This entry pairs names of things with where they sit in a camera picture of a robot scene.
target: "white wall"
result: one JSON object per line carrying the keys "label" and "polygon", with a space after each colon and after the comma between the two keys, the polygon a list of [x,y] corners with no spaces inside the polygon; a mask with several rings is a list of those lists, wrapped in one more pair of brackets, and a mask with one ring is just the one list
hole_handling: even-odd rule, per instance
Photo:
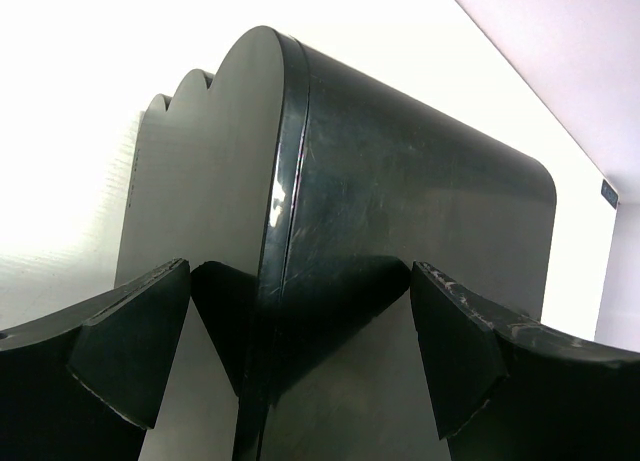
{"label": "white wall", "polygon": [[0,0],[0,328],[111,287],[139,111],[258,24],[542,161],[558,190],[543,320],[593,337],[615,215],[601,176],[453,0]]}
{"label": "white wall", "polygon": [[596,341],[640,352],[640,205],[618,207]]}

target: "black tag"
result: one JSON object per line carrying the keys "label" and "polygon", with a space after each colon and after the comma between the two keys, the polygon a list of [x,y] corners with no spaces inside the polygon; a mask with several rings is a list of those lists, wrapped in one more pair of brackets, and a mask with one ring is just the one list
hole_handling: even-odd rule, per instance
{"label": "black tag", "polygon": [[618,193],[614,191],[609,183],[607,183],[606,179],[602,180],[602,189],[600,190],[604,199],[609,201],[609,204],[613,206],[614,209],[618,207]]}

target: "white surface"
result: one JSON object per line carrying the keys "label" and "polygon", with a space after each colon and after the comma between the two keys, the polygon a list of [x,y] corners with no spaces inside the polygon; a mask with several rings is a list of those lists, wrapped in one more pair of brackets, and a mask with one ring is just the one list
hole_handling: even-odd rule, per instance
{"label": "white surface", "polygon": [[458,0],[626,203],[640,202],[640,0]]}
{"label": "white surface", "polygon": [[640,205],[618,208],[596,341],[640,352]]}
{"label": "white surface", "polygon": [[[543,320],[593,337],[615,217],[601,175],[453,0],[0,0],[0,328],[111,288],[131,123],[258,24],[539,159],[558,191]],[[198,381],[173,378],[172,398],[194,401]],[[144,453],[175,459],[157,443],[184,418],[161,418]]]}

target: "glossy black surface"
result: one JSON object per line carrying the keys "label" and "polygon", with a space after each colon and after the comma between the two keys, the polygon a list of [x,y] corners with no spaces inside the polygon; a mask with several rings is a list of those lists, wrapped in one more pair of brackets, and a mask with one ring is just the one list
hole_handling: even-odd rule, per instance
{"label": "glossy black surface", "polygon": [[0,338],[0,459],[136,460],[155,426],[189,301],[189,265]]}
{"label": "glossy black surface", "polygon": [[548,328],[427,263],[411,300],[453,461],[638,457],[640,354]]}
{"label": "glossy black surface", "polygon": [[166,256],[214,262],[194,301],[233,390],[211,393],[240,399],[237,424],[224,411],[211,432],[235,424],[238,460],[447,459],[407,266],[429,260],[539,317],[548,173],[269,28],[206,79],[190,73],[145,115],[118,281]]}

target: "small black rectangle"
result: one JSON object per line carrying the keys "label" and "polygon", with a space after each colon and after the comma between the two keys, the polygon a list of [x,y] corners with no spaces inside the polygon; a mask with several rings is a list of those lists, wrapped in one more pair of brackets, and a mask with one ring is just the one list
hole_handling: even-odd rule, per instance
{"label": "small black rectangle", "polygon": [[604,199],[609,201],[609,204],[613,206],[614,209],[618,208],[618,193],[616,193],[611,185],[607,183],[606,179],[602,180],[602,189],[600,192]]}

